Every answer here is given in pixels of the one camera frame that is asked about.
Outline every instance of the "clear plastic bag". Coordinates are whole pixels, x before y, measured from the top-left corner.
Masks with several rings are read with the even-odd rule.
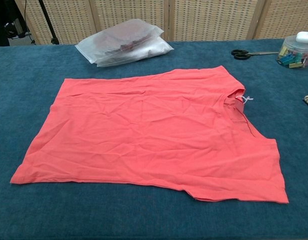
[[[98,59],[96,63],[98,67],[116,66],[163,55],[171,50],[173,48],[167,42],[161,37],[156,37],[139,44],[132,50],[121,51],[112,56]]]
[[[115,25],[80,41],[75,47],[91,63],[121,51],[129,51],[142,42],[157,38],[164,31],[140,19]]]

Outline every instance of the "coral t-shirt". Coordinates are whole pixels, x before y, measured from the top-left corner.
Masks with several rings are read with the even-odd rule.
[[[243,94],[222,66],[65,79],[11,183],[129,183],[202,201],[287,203],[276,141],[247,120]]]

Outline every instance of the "teal fabric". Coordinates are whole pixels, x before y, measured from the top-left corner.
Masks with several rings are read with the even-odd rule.
[[[275,55],[235,60],[233,49],[278,51],[282,39],[172,42],[169,54],[97,68],[73,45],[0,47],[0,239],[308,238],[308,67]],[[125,78],[223,65],[253,97],[245,113],[277,140],[290,204],[202,202],[171,189],[112,183],[10,184],[64,78]]]

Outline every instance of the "clear plastic jar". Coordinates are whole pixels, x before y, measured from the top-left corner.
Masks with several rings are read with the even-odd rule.
[[[296,41],[296,36],[288,36],[278,53],[277,62],[287,68],[308,66],[308,43]]]

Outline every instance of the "wicker screen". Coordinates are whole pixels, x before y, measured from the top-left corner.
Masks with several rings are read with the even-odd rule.
[[[24,14],[25,0],[16,0]],[[89,0],[44,0],[61,44],[76,44],[96,33]],[[38,0],[27,0],[26,20],[39,44],[51,44],[52,35]]]
[[[246,39],[257,0],[172,0],[170,40]]]
[[[130,19],[157,25],[168,35],[168,0],[90,0],[97,31]]]
[[[308,31],[308,0],[272,0],[255,38],[285,38]]]

